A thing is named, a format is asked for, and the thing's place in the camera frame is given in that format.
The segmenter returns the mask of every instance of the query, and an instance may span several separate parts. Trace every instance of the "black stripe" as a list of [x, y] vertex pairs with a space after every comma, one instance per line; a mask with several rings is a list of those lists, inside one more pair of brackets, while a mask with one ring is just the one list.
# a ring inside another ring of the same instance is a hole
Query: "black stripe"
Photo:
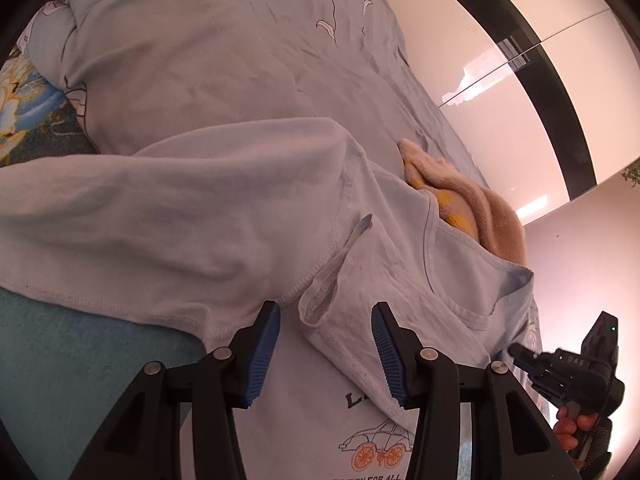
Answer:
[[511, 0], [457, 1], [510, 60], [556, 152], [569, 198], [596, 186], [591, 153], [574, 104], [540, 38], [518, 8]]

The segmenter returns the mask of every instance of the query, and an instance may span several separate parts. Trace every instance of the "metal screw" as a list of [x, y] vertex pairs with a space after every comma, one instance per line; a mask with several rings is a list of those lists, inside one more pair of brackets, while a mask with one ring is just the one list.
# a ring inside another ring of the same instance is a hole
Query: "metal screw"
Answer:
[[435, 361], [438, 358], [438, 351], [434, 348], [423, 348], [420, 350], [420, 357], [425, 361]]
[[502, 361], [494, 361], [491, 363], [491, 370], [497, 374], [503, 375], [509, 371], [509, 367]]
[[213, 357], [215, 357], [218, 361], [224, 361], [225, 359], [229, 359], [233, 355], [231, 348], [227, 346], [220, 346], [213, 351]]
[[162, 365], [158, 361], [151, 361], [145, 365], [144, 371], [147, 375], [155, 375], [162, 370]]

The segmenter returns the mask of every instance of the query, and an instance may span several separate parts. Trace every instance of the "car graphic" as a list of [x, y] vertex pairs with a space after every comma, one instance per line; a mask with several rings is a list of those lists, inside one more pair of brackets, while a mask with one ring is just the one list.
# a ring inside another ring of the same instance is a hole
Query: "car graphic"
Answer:
[[414, 435], [392, 420], [385, 420], [376, 428], [359, 431], [345, 440], [339, 449], [353, 451], [351, 468], [363, 471], [378, 460], [378, 465], [393, 469], [414, 448]]

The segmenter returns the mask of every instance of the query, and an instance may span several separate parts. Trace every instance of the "ridged blue pad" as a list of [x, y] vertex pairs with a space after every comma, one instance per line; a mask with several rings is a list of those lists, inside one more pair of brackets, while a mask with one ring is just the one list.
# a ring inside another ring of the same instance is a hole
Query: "ridged blue pad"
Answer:
[[386, 383], [389, 386], [391, 396], [404, 407], [408, 400], [406, 387], [406, 371], [398, 354], [398, 349], [391, 338], [386, 322], [382, 317], [379, 306], [374, 306], [371, 311], [371, 331], [378, 348], [378, 355], [382, 368], [385, 371]]
[[242, 394], [247, 406], [250, 406], [260, 396], [279, 333], [280, 307], [275, 305], [267, 318], [247, 369], [246, 386], [244, 394]]

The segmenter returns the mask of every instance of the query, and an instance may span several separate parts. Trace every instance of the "wall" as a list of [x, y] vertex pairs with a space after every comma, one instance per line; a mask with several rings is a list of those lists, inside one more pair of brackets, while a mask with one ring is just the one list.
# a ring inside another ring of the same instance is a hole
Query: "wall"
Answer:
[[612, 416], [613, 478], [640, 438], [640, 186], [616, 175], [526, 232], [545, 350], [579, 351], [601, 310], [620, 320], [626, 393]]

